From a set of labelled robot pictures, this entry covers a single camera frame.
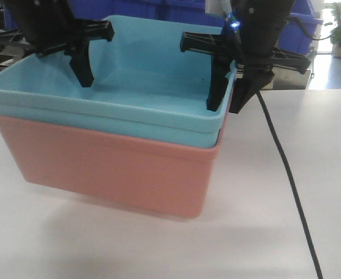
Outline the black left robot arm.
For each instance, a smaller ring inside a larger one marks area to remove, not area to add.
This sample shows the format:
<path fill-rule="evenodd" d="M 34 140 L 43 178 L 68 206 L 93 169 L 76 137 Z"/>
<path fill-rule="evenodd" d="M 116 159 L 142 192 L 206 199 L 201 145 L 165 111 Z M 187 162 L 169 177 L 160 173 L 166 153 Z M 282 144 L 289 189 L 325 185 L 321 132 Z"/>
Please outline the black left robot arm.
<path fill-rule="evenodd" d="M 82 87 L 91 87 L 94 76 L 89 46 L 93 40 L 112 41 L 115 31 L 109 20 L 76 18 L 68 1 L 5 1 L 35 54 L 44 57 L 63 51 Z"/>

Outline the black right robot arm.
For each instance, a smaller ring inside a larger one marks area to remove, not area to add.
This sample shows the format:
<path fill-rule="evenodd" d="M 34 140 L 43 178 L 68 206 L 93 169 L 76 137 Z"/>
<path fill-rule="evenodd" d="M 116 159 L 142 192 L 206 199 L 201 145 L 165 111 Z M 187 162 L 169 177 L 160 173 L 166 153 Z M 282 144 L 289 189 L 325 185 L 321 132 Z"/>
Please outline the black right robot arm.
<path fill-rule="evenodd" d="M 182 52 L 211 55 L 211 83 L 206 108 L 216 111 L 228 86 L 225 76 L 231 63 L 242 67 L 243 75 L 233 86 L 230 113 L 239 113 L 255 94 L 268 85 L 273 69 L 282 67 L 305 74 L 310 61 L 300 54 L 276 47 L 294 1 L 229 1 L 220 34 L 184 32 Z"/>

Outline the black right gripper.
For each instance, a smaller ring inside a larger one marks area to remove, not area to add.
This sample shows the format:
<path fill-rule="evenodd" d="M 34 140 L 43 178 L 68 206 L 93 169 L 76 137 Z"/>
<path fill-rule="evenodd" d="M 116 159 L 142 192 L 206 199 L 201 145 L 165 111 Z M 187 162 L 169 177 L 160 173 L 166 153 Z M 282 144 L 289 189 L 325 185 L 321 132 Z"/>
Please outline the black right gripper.
<path fill-rule="evenodd" d="M 180 51 L 211 56 L 211 83 L 207 110 L 216 112 L 225 98 L 229 112 L 238 114 L 262 88 L 271 83 L 273 71 L 245 71 L 234 86 L 234 61 L 251 69 L 280 67 L 304 74 L 310 60 L 304 55 L 277 48 L 281 27 L 225 22 L 220 34 L 184 32 Z"/>

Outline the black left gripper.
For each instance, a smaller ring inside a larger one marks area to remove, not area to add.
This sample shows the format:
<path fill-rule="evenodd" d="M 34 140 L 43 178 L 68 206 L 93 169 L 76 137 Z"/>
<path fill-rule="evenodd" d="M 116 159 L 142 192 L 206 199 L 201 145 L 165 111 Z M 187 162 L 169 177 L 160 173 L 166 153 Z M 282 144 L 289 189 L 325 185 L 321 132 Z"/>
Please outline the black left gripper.
<path fill-rule="evenodd" d="M 64 54 L 70 56 L 69 65 L 80 85 L 92 86 L 89 41 L 113 39 L 115 31 L 109 20 L 77 19 L 71 11 L 62 8 L 17 8 L 16 21 L 36 53 L 66 49 Z"/>

